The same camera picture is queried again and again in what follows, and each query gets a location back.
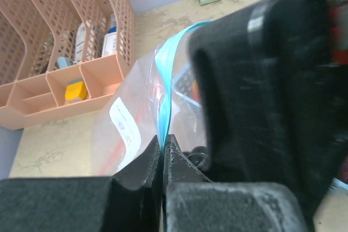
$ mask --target light blue strip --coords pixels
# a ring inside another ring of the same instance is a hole
[[[171,84],[172,84],[172,71],[173,71],[173,64],[174,64],[176,50],[184,34],[190,31],[193,31],[197,29],[198,27],[201,27],[210,22],[211,20],[198,22],[180,31],[175,36],[172,36],[171,38],[169,38],[154,57],[157,70],[162,78],[162,81],[165,86],[165,92],[166,92],[163,102],[160,105],[158,119],[157,119],[158,141],[161,146],[162,152],[164,151],[165,141],[168,136],[169,124],[171,119],[171,109],[172,109]]]

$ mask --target yellow container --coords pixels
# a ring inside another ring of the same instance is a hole
[[[86,85],[82,80],[69,83],[65,90],[65,100],[69,103],[82,101],[86,95]]]

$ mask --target red object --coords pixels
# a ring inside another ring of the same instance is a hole
[[[340,65],[348,65],[348,50],[336,50],[335,44],[341,36],[340,28],[337,25],[337,17],[340,7],[330,8],[330,19],[332,20],[331,35],[333,39],[333,61]]]

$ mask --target plastic bag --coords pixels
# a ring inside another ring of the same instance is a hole
[[[139,156],[157,134],[175,134],[182,151],[206,146],[202,108],[192,99],[195,77],[187,44],[200,22],[138,59],[92,129],[92,172],[112,175]]]

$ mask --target black object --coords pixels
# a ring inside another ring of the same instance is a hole
[[[348,100],[336,92],[329,30],[326,0],[264,0],[190,40],[211,149],[206,175],[283,184],[312,228],[348,152],[347,125],[337,121]]]
[[[305,232],[294,195],[278,184],[172,183],[167,188],[170,232]]]
[[[158,231],[162,165],[157,137],[113,177],[0,182],[0,231]]]

